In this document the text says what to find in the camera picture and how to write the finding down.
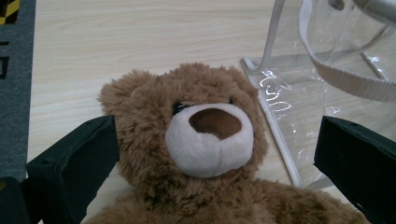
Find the teddy bear snout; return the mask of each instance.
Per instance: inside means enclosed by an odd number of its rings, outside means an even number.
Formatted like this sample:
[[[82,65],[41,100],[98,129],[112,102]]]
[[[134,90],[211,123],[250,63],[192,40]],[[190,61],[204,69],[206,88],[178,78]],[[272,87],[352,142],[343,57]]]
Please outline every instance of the teddy bear snout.
[[[253,126],[236,105],[192,105],[175,114],[165,144],[186,175],[208,178],[245,165],[252,155]]]
[[[189,119],[191,127],[198,133],[212,133],[220,140],[226,139],[242,129],[241,121],[217,108],[201,110]]]

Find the clear plastic bag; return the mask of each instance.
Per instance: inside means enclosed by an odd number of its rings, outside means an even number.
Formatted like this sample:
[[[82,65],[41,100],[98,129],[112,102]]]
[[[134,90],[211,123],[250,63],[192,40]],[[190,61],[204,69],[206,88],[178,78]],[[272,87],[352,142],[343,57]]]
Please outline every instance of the clear plastic bag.
[[[263,58],[242,59],[299,187],[331,184],[313,165],[323,115],[396,140],[395,27],[391,18],[375,18],[358,2],[304,0],[300,8],[302,1],[276,0]],[[333,76],[333,70],[344,73]]]

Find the teddy bear eye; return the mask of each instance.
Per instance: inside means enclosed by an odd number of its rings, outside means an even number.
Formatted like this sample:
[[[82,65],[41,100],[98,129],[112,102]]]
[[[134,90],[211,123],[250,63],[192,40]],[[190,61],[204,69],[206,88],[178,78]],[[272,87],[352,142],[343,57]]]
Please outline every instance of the teddy bear eye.
[[[174,105],[173,105],[173,115],[175,115],[178,112],[182,111],[186,107],[188,107],[188,106],[187,105],[183,105],[181,102],[174,103]]]

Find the stuffed animal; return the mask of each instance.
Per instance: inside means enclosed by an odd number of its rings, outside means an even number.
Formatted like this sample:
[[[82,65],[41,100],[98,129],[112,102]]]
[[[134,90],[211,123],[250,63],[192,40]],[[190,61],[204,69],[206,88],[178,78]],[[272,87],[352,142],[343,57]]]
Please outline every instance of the stuffed animal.
[[[88,223],[368,223],[327,193],[254,179],[264,120],[258,90],[233,67],[133,71],[99,100],[134,190]]]

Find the teddy bear nose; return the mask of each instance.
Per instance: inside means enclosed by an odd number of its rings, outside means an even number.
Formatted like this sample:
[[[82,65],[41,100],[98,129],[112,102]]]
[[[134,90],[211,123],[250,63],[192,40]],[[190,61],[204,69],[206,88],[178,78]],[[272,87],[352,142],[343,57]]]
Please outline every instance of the teddy bear nose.
[[[241,121],[217,108],[201,110],[189,119],[191,127],[198,133],[212,133],[220,140],[226,139],[242,129]]]

